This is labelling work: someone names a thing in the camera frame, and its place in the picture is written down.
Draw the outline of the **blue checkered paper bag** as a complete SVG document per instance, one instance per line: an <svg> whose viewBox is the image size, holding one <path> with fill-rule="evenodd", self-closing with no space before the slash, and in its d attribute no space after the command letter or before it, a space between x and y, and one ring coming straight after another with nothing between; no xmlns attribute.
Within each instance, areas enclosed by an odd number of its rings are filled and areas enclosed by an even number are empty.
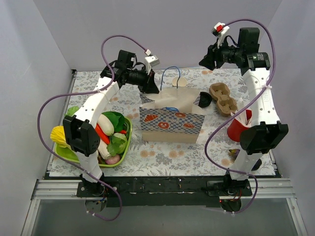
<svg viewBox="0 0 315 236"><path fill-rule="evenodd" d="M178 76L182 77L178 67ZM162 87L159 94L140 94L142 139L146 142L195 144L205 115L197 104L200 90L190 87Z"/></svg>

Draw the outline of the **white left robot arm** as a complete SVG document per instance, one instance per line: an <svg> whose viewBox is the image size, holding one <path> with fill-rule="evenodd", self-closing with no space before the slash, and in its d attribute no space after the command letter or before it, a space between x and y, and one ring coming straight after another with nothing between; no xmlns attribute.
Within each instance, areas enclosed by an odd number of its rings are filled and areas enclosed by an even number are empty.
<svg viewBox="0 0 315 236"><path fill-rule="evenodd" d="M95 197L104 193L105 185L99 181L103 175L98 161L97 148L100 137L96 133L96 123L110 99L125 85L135 85L141 93L158 93L155 84L155 73L152 68L159 64L157 56L150 50L145 52L143 67L135 69L136 55L120 50L118 58L108 64L100 74L92 95L83 106L72 116L65 116L63 128L65 140L77 155L82 177L88 184L88 191Z"/></svg>

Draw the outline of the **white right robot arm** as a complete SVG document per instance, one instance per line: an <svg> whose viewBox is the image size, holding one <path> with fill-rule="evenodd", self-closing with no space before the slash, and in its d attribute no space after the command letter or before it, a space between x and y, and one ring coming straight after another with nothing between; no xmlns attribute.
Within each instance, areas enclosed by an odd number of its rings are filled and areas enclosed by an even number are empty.
<svg viewBox="0 0 315 236"><path fill-rule="evenodd" d="M207 55L199 64L211 70L221 68L224 63L237 65L251 100L251 126L240 134L241 148L234 164L227 169L222 181L207 182L211 194L221 191L232 196L249 190L249 174L258 167L262 155L286 136L288 125L281 123L274 106L270 87L274 72L270 70L268 54L259 51L259 28L241 28L236 46L228 44L228 30L223 23L214 26L212 33L217 41L208 47Z"/></svg>

